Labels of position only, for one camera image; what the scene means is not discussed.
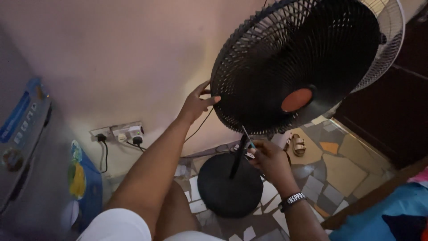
sandal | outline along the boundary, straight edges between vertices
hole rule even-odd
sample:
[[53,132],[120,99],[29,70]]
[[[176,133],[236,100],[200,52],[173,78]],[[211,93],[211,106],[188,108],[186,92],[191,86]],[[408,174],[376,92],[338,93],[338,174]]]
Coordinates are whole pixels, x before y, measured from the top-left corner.
[[300,138],[298,134],[293,134],[291,137],[291,143],[291,146],[293,147],[293,153],[298,157],[302,157],[306,151],[305,140]]

wall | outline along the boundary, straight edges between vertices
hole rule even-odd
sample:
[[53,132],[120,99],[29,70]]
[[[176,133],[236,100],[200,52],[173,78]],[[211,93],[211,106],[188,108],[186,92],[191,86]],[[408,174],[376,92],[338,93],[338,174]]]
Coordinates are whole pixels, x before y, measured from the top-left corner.
[[[415,0],[406,2],[417,5]],[[2,1],[0,23],[43,77],[84,150],[99,163],[101,146],[90,141],[89,130],[142,120],[143,146],[149,146],[178,114],[190,91],[210,77],[229,35],[263,3]],[[212,114],[184,145],[183,154],[239,137]],[[121,145],[110,145],[109,150],[111,176],[127,172],[140,154]]]

tiled floor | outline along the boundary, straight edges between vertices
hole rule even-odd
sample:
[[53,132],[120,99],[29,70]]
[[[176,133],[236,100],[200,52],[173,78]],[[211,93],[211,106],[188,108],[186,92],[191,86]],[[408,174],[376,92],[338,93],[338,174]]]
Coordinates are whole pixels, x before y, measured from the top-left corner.
[[[307,147],[303,157],[295,156],[291,147],[288,149],[291,169],[320,222],[354,203],[395,173],[385,158],[334,121],[320,117],[291,130],[291,133],[299,134]],[[182,166],[177,168],[175,180],[186,193],[202,231],[230,241],[289,240],[285,217],[277,207],[281,199],[273,185],[265,180],[261,204],[242,219],[217,217],[200,200],[196,182],[201,166],[212,155],[229,151],[237,143],[193,155],[207,155],[204,157],[180,160]]]

blue sticker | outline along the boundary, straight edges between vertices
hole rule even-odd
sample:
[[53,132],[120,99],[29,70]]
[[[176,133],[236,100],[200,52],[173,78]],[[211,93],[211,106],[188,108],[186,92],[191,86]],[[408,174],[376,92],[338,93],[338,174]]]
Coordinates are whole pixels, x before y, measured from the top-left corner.
[[13,109],[11,115],[7,118],[6,122],[0,128],[0,141],[2,143],[6,143],[9,141],[29,104],[30,96],[28,94],[28,91],[25,91],[24,95],[19,100],[19,103]]

standing fan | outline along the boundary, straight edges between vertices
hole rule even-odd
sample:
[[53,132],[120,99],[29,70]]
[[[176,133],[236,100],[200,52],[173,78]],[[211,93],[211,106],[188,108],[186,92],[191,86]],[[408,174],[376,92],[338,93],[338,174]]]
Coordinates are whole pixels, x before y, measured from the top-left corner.
[[[211,74],[214,106],[228,128],[283,133],[325,113],[376,81],[404,37],[397,0],[282,0],[256,12],[230,36]],[[222,217],[244,217],[260,202],[263,183],[238,151],[208,159],[198,189]]]

